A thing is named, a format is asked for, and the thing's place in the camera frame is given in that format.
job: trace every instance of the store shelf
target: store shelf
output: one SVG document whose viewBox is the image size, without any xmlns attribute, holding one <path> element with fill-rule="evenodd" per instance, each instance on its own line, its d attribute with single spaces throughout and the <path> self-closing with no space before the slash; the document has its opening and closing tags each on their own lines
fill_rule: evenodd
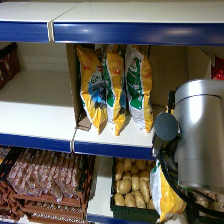
<svg viewBox="0 0 224 224">
<path fill-rule="evenodd" d="M 87 209 L 87 221 L 109 224 L 137 224 L 131 220 L 115 219 L 110 210 L 111 183 L 112 183 L 113 158 L 96 157 L 93 183 L 90 192 L 90 200 Z M 175 221 L 167 224 L 187 224 L 183 215 L 177 217 Z"/>
<path fill-rule="evenodd" d="M 51 21 L 77 3 L 5 2 L 0 5 L 0 41 L 49 42 Z"/>
<path fill-rule="evenodd" d="M 74 107 L 68 73 L 22 71 L 0 91 L 0 144 L 70 152 Z"/>
<path fill-rule="evenodd" d="M 165 107 L 153 106 L 153 116 L 165 111 Z M 101 133 L 93 126 L 89 132 L 77 130 L 74 138 L 74 151 L 80 154 L 113 156 L 134 159 L 151 157 L 153 130 L 146 133 L 140 130 L 130 115 L 127 115 L 120 136 L 115 136 L 109 123 L 102 124 Z"/>
<path fill-rule="evenodd" d="M 223 10 L 220 1 L 85 2 L 54 20 L 54 35 L 56 42 L 218 46 Z"/>
</svg>

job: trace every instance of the blue shelf edge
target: blue shelf edge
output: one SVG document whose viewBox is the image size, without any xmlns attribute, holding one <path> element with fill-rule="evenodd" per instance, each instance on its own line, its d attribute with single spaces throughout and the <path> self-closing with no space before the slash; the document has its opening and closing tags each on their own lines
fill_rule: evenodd
<svg viewBox="0 0 224 224">
<path fill-rule="evenodd" d="M 0 41 L 47 43 L 47 22 L 0 21 Z"/>
<path fill-rule="evenodd" d="M 0 145 L 71 152 L 70 141 L 9 134 L 0 134 Z"/>
<path fill-rule="evenodd" d="M 0 220 L 0 223 L 3 223 L 3 224 L 16 224 L 17 222 L 4 222 L 4 221 L 1 221 Z"/>
<path fill-rule="evenodd" d="M 88 222 L 97 222 L 97 223 L 104 223 L 104 224 L 152 224 L 152 223 L 145 223 L 145 222 L 137 222 L 131 220 L 124 220 L 124 219 L 115 219 L 113 217 L 106 217 L 94 214 L 87 213 L 87 221 Z"/>
<path fill-rule="evenodd" d="M 224 23 L 54 22 L 55 42 L 224 46 Z"/>
<path fill-rule="evenodd" d="M 155 160 L 151 157 L 151 148 L 98 144 L 91 142 L 74 142 L 74 152 L 78 154 L 123 157 L 131 159 Z"/>
</svg>

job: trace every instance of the red product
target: red product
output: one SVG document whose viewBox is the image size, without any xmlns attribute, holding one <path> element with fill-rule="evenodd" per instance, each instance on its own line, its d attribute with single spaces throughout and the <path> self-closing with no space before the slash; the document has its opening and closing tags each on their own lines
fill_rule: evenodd
<svg viewBox="0 0 224 224">
<path fill-rule="evenodd" d="M 214 67 L 213 65 L 211 65 L 211 76 L 212 79 L 224 80 L 223 70 Z"/>
<path fill-rule="evenodd" d="M 224 70 L 224 59 L 218 56 L 215 56 L 215 67 Z"/>
</svg>

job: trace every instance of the yellow chip bag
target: yellow chip bag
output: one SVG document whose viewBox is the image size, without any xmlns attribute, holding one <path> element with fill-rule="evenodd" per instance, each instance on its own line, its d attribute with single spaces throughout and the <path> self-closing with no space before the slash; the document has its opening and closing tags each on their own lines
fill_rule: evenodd
<svg viewBox="0 0 224 224">
<path fill-rule="evenodd" d="M 125 122 L 124 59 L 118 45 L 108 45 L 103 57 L 103 79 L 106 86 L 108 122 L 119 135 Z"/>
<path fill-rule="evenodd" d="M 105 88 L 102 80 L 101 49 L 91 50 L 76 46 L 80 62 L 80 96 L 90 122 L 100 132 L 100 125 L 107 119 Z"/>
<path fill-rule="evenodd" d="M 153 204 L 160 215 L 159 222 L 163 222 L 175 213 L 180 214 L 185 210 L 186 202 L 170 187 L 158 162 L 150 173 L 150 187 Z"/>
<path fill-rule="evenodd" d="M 140 129 L 149 132 L 153 124 L 151 65 L 136 45 L 128 45 L 126 49 L 125 79 L 131 116 Z"/>
</svg>

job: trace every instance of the potato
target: potato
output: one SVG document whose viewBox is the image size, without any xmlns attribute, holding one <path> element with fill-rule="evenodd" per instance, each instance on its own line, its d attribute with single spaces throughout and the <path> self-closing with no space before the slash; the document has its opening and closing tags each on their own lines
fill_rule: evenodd
<svg viewBox="0 0 224 224">
<path fill-rule="evenodd" d="M 127 207 L 136 207 L 135 197 L 131 193 L 125 195 L 124 202 Z"/>
<path fill-rule="evenodd" d="M 138 167 L 136 166 L 136 164 L 133 164 L 132 168 L 131 168 L 131 174 L 138 174 L 139 172 L 139 169 Z"/>
<path fill-rule="evenodd" d="M 153 209 L 156 210 L 152 198 L 149 200 L 149 203 L 147 204 L 147 209 Z"/>
<path fill-rule="evenodd" d="M 132 175 L 131 177 L 132 180 L 132 190 L 133 191 L 139 191 L 139 176 L 137 174 Z"/>
<path fill-rule="evenodd" d="M 125 206 L 124 197 L 121 194 L 114 195 L 115 205 Z"/>
<path fill-rule="evenodd" d="M 135 191 L 135 202 L 137 208 L 146 208 L 142 194 L 139 191 Z"/>
<path fill-rule="evenodd" d="M 124 164 L 124 172 L 131 170 L 132 167 L 131 159 L 124 159 L 123 164 Z"/>
<path fill-rule="evenodd" d="M 147 165 L 151 166 L 153 164 L 153 160 L 146 160 Z"/>
<path fill-rule="evenodd" d="M 117 181 L 117 182 L 115 183 L 115 192 L 116 192 L 116 193 L 119 193 L 119 189 L 118 189 L 119 184 L 120 184 L 120 181 Z"/>
<path fill-rule="evenodd" d="M 141 180 L 139 186 L 140 186 L 140 192 L 142 193 L 144 201 L 146 204 L 148 204 L 149 197 L 150 197 L 148 183 L 145 180 Z"/>
<path fill-rule="evenodd" d="M 115 160 L 116 160 L 116 162 L 118 163 L 118 162 L 122 162 L 122 161 L 123 161 L 123 158 L 119 158 L 119 157 L 117 157 Z"/>
<path fill-rule="evenodd" d="M 124 166 L 122 162 L 118 162 L 115 167 L 115 180 L 119 181 L 122 178 L 124 172 Z"/>
<path fill-rule="evenodd" d="M 145 170 L 146 167 L 146 161 L 145 160 L 136 160 L 136 166 L 138 167 L 139 170 Z"/>
<path fill-rule="evenodd" d="M 138 175 L 139 175 L 140 181 L 141 180 L 146 180 L 147 182 L 149 181 L 149 173 L 146 170 L 140 172 Z"/>
<path fill-rule="evenodd" d="M 131 180 L 123 179 L 120 181 L 118 186 L 118 191 L 120 194 L 127 194 L 131 191 Z"/>
<path fill-rule="evenodd" d="M 123 179 L 126 179 L 126 178 L 128 178 L 128 179 L 131 180 L 131 173 L 130 173 L 130 172 L 125 172 L 125 173 L 123 174 Z"/>
<path fill-rule="evenodd" d="M 152 170 L 152 166 L 149 166 L 149 165 L 146 165 L 146 168 L 145 170 L 150 174 L 151 173 L 151 170 Z"/>
</svg>

